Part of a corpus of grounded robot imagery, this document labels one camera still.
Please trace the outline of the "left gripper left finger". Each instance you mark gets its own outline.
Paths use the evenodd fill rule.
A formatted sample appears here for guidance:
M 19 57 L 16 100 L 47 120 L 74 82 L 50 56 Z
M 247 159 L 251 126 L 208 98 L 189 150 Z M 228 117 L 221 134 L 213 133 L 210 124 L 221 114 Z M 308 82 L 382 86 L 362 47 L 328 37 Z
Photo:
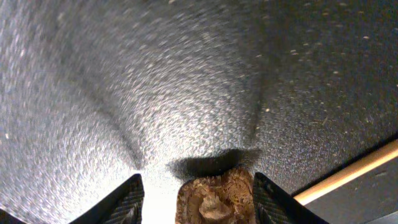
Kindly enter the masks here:
M 141 224 L 144 187 L 134 174 L 70 224 Z

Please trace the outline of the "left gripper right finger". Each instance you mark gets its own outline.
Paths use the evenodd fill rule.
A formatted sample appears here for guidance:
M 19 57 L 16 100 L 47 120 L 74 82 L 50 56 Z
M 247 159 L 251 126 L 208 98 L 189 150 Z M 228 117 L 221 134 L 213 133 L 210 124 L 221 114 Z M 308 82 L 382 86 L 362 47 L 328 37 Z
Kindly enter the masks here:
M 328 224 L 260 172 L 254 175 L 253 202 L 259 224 Z

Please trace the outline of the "brown food scrap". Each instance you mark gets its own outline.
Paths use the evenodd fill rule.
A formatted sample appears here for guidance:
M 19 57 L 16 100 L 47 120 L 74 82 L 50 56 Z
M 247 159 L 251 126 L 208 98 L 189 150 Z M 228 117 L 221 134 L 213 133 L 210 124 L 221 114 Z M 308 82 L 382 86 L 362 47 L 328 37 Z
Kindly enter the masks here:
M 243 168 L 186 182 L 177 194 L 175 224 L 253 224 L 253 176 Z

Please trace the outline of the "wooden chopstick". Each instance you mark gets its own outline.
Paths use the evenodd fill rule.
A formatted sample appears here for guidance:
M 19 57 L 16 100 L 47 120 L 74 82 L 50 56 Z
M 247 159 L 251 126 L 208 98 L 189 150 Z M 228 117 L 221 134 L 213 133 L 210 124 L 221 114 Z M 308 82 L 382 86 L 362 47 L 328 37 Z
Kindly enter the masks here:
M 327 177 L 307 190 L 294 197 L 301 205 L 310 202 L 332 192 L 333 190 L 351 182 L 367 172 L 395 159 L 397 157 L 397 140 L 386 144 L 380 149 L 370 153 L 362 159 L 352 163 L 348 167 Z

